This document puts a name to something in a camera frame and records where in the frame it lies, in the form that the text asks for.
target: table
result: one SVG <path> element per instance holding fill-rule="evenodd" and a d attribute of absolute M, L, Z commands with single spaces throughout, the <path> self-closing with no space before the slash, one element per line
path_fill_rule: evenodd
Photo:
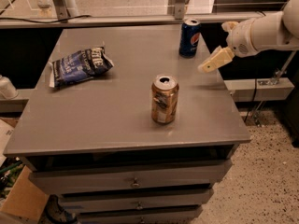
<path fill-rule="evenodd" d="M 5 155 L 19 156 L 30 178 L 81 223 L 156 223 L 197 217 L 212 186 L 249 132 L 218 71 L 199 74 L 208 57 L 178 55 L 179 25 L 64 30 L 57 60 L 103 46 L 115 67 L 54 90 L 39 79 Z M 150 87 L 159 74 L 178 79 L 174 122 L 151 119 Z"/>

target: soda can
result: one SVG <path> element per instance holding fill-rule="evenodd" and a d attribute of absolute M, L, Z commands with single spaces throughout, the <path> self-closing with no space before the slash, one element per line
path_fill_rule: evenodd
<path fill-rule="evenodd" d="M 171 75 L 158 75 L 151 86 L 151 117 L 158 123 L 166 124 L 175 120 L 178 103 L 178 82 Z"/>
<path fill-rule="evenodd" d="M 196 19 L 187 19 L 181 25 L 179 54 L 182 57 L 191 58 L 197 51 L 200 36 L 200 22 Z"/>

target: terrazzo floor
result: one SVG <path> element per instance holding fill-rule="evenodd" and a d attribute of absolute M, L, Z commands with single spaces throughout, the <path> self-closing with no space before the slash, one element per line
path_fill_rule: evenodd
<path fill-rule="evenodd" d="M 247 120 L 251 142 L 236 150 L 232 168 L 190 224 L 299 223 L 299 148 L 275 109 L 261 112 L 260 121 L 262 127 Z M 49 213 L 64 220 L 54 203 Z M 50 223 L 45 215 L 39 222 Z"/>

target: robotic arm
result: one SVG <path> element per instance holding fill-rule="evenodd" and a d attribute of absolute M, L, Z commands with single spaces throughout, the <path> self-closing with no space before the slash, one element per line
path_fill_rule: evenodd
<path fill-rule="evenodd" d="M 222 25 L 229 35 L 227 48 L 217 47 L 198 66 L 199 72 L 210 72 L 230 63 L 234 56 L 248 57 L 263 50 L 299 50 L 299 0 L 290 0 L 283 11 L 242 22 Z"/>

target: gray tabletop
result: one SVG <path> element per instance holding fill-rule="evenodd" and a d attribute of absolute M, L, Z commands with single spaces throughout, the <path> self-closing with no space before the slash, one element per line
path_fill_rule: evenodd
<path fill-rule="evenodd" d="M 194 58 L 178 55 L 179 25 L 64 30 L 52 55 L 102 46 L 115 67 L 98 79 L 64 89 L 49 87 L 46 66 L 5 154 L 31 156 L 239 144 L 249 132 L 220 73 L 199 74 L 208 55 L 201 37 Z M 156 75 L 179 83 L 176 120 L 155 123 L 150 87 Z"/>

